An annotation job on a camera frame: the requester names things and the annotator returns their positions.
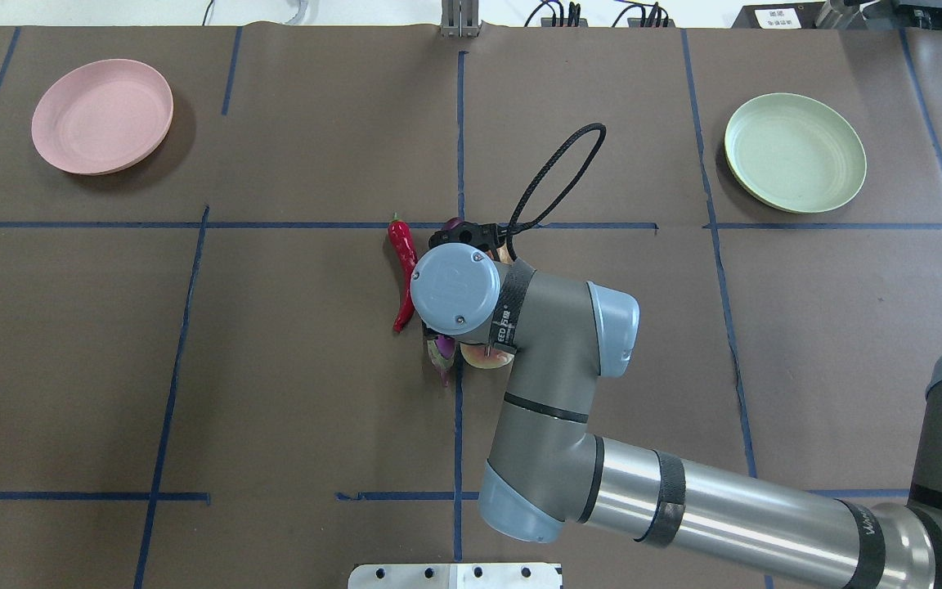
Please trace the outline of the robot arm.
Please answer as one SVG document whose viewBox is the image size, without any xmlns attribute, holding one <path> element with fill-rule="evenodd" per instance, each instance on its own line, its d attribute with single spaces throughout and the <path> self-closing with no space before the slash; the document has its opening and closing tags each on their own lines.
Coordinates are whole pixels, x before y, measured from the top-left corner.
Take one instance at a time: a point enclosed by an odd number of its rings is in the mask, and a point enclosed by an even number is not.
<svg viewBox="0 0 942 589">
<path fill-rule="evenodd" d="M 575 522 L 823 588 L 942 588 L 942 357 L 903 506 L 866 507 L 594 435 L 601 378 L 623 375 L 630 294 L 500 258 L 512 231 L 434 232 L 409 273 L 427 328 L 514 355 L 478 509 L 498 533 L 553 543 Z"/>
</svg>

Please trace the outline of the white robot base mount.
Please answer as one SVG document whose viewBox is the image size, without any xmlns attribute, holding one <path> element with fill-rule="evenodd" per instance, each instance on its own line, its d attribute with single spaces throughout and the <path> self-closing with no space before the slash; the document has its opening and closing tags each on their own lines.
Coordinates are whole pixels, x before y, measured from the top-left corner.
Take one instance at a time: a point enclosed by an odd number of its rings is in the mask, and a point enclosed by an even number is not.
<svg viewBox="0 0 942 589">
<path fill-rule="evenodd" d="M 559 564 L 543 562 L 366 564 L 348 588 L 564 588 Z"/>
</svg>

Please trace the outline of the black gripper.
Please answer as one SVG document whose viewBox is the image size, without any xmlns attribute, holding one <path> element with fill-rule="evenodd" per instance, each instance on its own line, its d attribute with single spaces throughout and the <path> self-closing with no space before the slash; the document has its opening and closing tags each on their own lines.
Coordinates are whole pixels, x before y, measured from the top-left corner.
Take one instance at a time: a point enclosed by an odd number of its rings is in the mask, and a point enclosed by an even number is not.
<svg viewBox="0 0 942 589">
<path fill-rule="evenodd" d="M 457 223 L 430 236 L 430 250 L 442 245 L 468 245 L 479 251 L 498 251 L 507 245 L 507 230 L 496 223 Z"/>
</svg>

